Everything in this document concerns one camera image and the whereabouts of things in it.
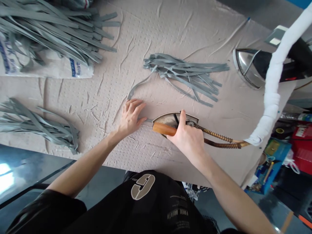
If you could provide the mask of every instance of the gray leather strip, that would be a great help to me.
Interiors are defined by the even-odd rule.
[[[64,26],[72,27],[72,28],[78,28],[78,24],[76,23],[73,23],[71,21],[66,21],[63,19],[59,19],[59,18],[50,16],[49,14],[29,12],[23,9],[15,9],[11,7],[2,6],[0,8],[0,17],[4,17],[4,16],[16,16],[16,17],[23,17],[23,18],[29,18],[29,19],[34,19],[34,20],[42,20],[46,22],[61,24]]]
[[[187,63],[184,60],[162,53],[151,54],[148,59],[144,59],[143,68],[150,69],[152,72],[158,72],[160,78],[164,78],[179,92],[209,107],[212,107],[213,105],[202,101],[197,92],[202,93],[206,97],[217,102],[218,99],[214,95],[218,95],[219,90],[216,85],[222,85],[212,80],[209,76],[209,73],[229,70],[229,67],[226,63]],[[128,99],[133,96],[135,88],[143,82],[146,82],[148,78],[149,77],[131,89]],[[179,81],[180,83],[191,88],[194,95],[191,95],[180,87],[176,86],[170,82],[170,79]]]
[[[189,94],[188,92],[186,92],[186,91],[184,91],[183,89],[179,88],[178,86],[174,85],[174,84],[171,83],[166,77],[165,77],[165,80],[166,80],[168,83],[170,83],[176,90],[178,90],[179,92],[181,92],[181,93],[184,94],[185,96],[188,96],[189,98],[191,98],[191,99],[197,101],[197,99],[196,99],[195,96]],[[202,101],[202,100],[199,100],[198,102],[201,103],[201,104],[203,104],[203,105],[205,105],[205,106],[213,107],[213,105],[210,104],[210,103],[208,103],[208,102],[204,102],[204,101]]]
[[[43,119],[37,113],[28,110],[19,101],[10,98],[8,102],[2,103],[0,111],[3,116],[0,118],[0,132],[31,132],[41,135],[50,142],[67,146],[73,154],[77,154],[78,133],[79,131],[64,118],[38,108],[39,110],[58,116],[68,125]],[[9,114],[15,114],[21,120],[18,120]]]
[[[127,98],[128,100],[130,100],[130,99],[132,98],[132,96],[133,96],[134,91],[136,90],[136,88],[137,88],[139,85],[145,83],[145,82],[149,79],[149,77],[153,74],[153,72],[154,72],[156,69],[157,69],[157,66],[155,66],[155,67],[152,69],[152,71],[151,71],[151,73],[150,73],[150,75],[149,75],[148,77],[146,77],[144,80],[142,80],[141,82],[137,83],[135,86],[132,87],[132,89],[131,89],[130,92],[129,92],[128,98]]]
[[[104,21],[102,22],[103,27],[120,27],[120,22],[117,21]]]
[[[0,30],[16,51],[21,72],[30,71],[33,61],[44,65],[38,52],[46,48],[55,51],[60,58],[66,56],[85,66],[92,60],[100,63],[99,48],[117,51],[101,43],[103,37],[114,39],[101,28],[102,24],[119,27],[120,22],[107,21],[116,16],[114,12],[100,17],[96,8],[75,11],[50,5],[45,0],[0,0]],[[30,41],[22,43],[21,38]],[[29,57],[29,62],[22,64],[18,54]]]
[[[106,21],[106,20],[110,20],[110,19],[113,19],[113,18],[116,18],[116,17],[117,17],[117,12],[113,12],[113,13],[110,13],[110,14],[106,14],[106,15],[100,16],[97,21]]]

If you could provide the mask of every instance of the black clothing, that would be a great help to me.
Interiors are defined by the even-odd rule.
[[[45,190],[18,214],[7,233],[217,233],[217,228],[176,181],[143,171],[88,211],[78,199]]]

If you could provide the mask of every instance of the left hand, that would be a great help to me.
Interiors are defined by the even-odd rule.
[[[147,120],[146,117],[137,120],[140,112],[146,106],[146,103],[142,103],[143,100],[131,99],[127,100],[123,107],[123,115],[117,128],[117,132],[120,137],[125,138],[126,136],[134,133],[139,129],[140,125]]]

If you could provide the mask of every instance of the beige cardboard sheet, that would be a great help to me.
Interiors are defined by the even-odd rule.
[[[262,43],[268,29],[250,20],[211,55],[246,20],[215,0],[112,0],[98,1],[96,7],[101,14],[117,11],[117,20],[122,21],[122,26],[106,29],[115,35],[115,40],[105,40],[105,43],[114,45],[118,51],[100,51],[104,60],[96,65],[93,78],[0,78],[1,102],[15,97],[29,108],[39,105],[72,121],[81,131],[81,154],[72,155],[68,149],[45,143],[43,138],[31,134],[0,134],[1,144],[78,159],[117,126],[121,106],[132,85],[150,73],[142,68],[144,56],[157,52],[182,59],[187,57],[190,62],[227,62],[230,71],[211,74],[223,84],[217,96],[219,101],[213,103],[213,108],[183,96],[153,74],[133,96],[147,102],[142,116],[153,119],[184,108],[200,119],[201,126],[227,137],[245,139],[252,133],[263,113],[264,90],[253,90],[240,79],[233,65],[232,50],[236,47],[270,49]],[[293,82],[280,84],[280,111],[294,85]],[[256,165],[266,142],[267,139],[262,148],[248,146],[233,150],[206,146],[206,149],[241,185]],[[154,169],[175,180],[209,186],[171,142],[148,126],[124,139],[104,165],[136,172]]]

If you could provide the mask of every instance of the hand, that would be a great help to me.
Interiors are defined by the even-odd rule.
[[[147,120],[146,117],[137,120],[140,112],[146,106],[146,103],[142,102],[143,100],[131,99],[127,100],[124,105],[123,115],[117,128],[118,135],[122,139],[138,130],[140,125]]]
[[[200,129],[186,125],[185,121],[185,110],[182,110],[176,134],[174,136],[167,136],[167,138],[199,169],[198,167],[201,166],[204,158],[207,156],[204,149],[203,132]]]

